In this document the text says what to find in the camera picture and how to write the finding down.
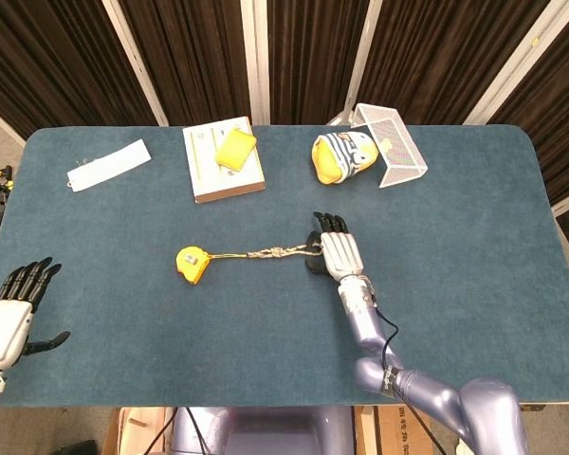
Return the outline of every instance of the white book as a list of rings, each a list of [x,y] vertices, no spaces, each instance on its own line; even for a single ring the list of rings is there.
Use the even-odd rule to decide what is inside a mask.
[[[220,166],[215,161],[217,150],[234,128],[252,135],[247,117],[231,118],[183,129],[193,197],[197,203],[259,191],[266,187],[257,148],[248,155],[240,172]]]

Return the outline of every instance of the blue table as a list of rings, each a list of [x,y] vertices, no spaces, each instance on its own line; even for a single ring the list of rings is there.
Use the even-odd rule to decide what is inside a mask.
[[[379,163],[338,186],[309,164],[318,134],[255,127],[266,189],[196,205],[180,128],[70,127],[30,138],[0,232],[0,282],[21,264],[64,265],[30,339],[72,336],[9,372],[5,404],[375,403],[336,285],[303,258],[221,261],[196,287],[177,251],[293,246],[312,211],[342,215],[409,367],[454,386],[479,375],[524,402],[569,401],[569,271],[528,137],[505,125],[410,127],[429,169],[378,189]],[[77,161],[143,138],[152,160],[74,193]]]

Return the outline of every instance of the robotic arm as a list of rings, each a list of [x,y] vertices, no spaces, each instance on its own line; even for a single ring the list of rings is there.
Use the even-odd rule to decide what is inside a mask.
[[[61,268],[55,264],[45,270],[50,262],[51,258],[46,258],[17,268],[0,288],[0,398],[5,388],[4,371],[15,365],[22,355],[55,349],[70,335],[62,332],[49,341],[28,342],[31,320],[50,279]]]
[[[478,378],[460,391],[418,370],[406,369],[387,346],[379,323],[376,293],[367,277],[357,243],[345,222],[329,213],[315,213],[322,233],[308,237],[308,257],[315,274],[330,275],[340,284],[343,309],[358,346],[369,355],[357,361],[356,379],[366,391],[406,399],[456,433],[476,455],[525,455],[519,400],[513,389],[497,380]]]

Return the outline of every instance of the black cable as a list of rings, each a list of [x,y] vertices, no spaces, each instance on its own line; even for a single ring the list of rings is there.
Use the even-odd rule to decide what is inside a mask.
[[[394,337],[396,336],[396,334],[398,334],[398,326],[396,324],[394,324],[391,320],[389,320],[388,318],[383,316],[383,314],[379,311],[379,308],[376,308],[376,313],[387,324],[389,324],[391,327],[393,327],[395,329],[395,331],[386,339],[386,342],[383,345],[383,350],[381,351],[381,366],[383,367],[384,370],[386,370],[386,367],[388,366],[386,363],[386,351],[388,350],[388,346],[390,345],[390,341],[392,341],[394,339]]]
[[[200,432],[200,428],[196,423],[196,419],[193,417],[192,410],[186,407],[186,411],[188,412],[188,415],[190,415],[190,418],[192,419],[193,429],[196,430],[196,436],[198,436],[198,443],[200,444],[200,450],[202,451],[202,455],[207,455],[207,452],[211,453],[211,451],[209,450],[209,446],[207,446],[207,442],[205,441],[205,438],[203,438],[202,433]]]
[[[403,392],[399,391],[396,386],[393,387],[393,390],[395,391],[396,395],[398,395],[398,397],[402,401],[404,401],[405,405],[407,405],[407,407],[411,410],[411,413],[415,416],[415,418],[417,419],[417,422],[419,422],[419,425],[421,425],[421,427],[424,429],[424,431],[426,431],[426,434],[428,434],[430,439],[432,439],[432,442],[436,446],[436,448],[438,448],[438,451],[440,453],[442,453],[442,455],[447,455],[447,452],[445,451],[445,449],[440,445],[440,443],[438,442],[436,437],[432,434],[432,432],[430,431],[428,426],[424,423],[423,419],[419,416],[419,414],[417,413],[415,408],[409,402],[409,399],[405,396],[405,394]]]
[[[179,408],[175,408],[173,411],[173,415],[171,416],[171,418],[169,419],[169,421],[164,424],[164,427],[162,427],[162,430],[156,435],[156,437],[154,438],[154,440],[150,443],[150,445],[148,446],[148,448],[145,449],[145,452],[143,452],[143,455],[149,455],[150,451],[152,450],[152,447],[154,446],[154,444],[156,443],[156,441],[160,438],[160,436],[162,436],[162,433],[164,433],[166,431],[166,429],[169,427],[169,425],[173,422],[174,417],[177,415],[177,410]]]

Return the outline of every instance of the white wire basket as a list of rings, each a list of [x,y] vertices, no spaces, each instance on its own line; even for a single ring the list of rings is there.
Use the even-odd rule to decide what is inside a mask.
[[[352,127],[367,125],[379,153],[386,161],[386,173],[380,188],[408,182],[421,177],[428,170],[426,161],[413,142],[398,111],[389,107],[357,104]]]

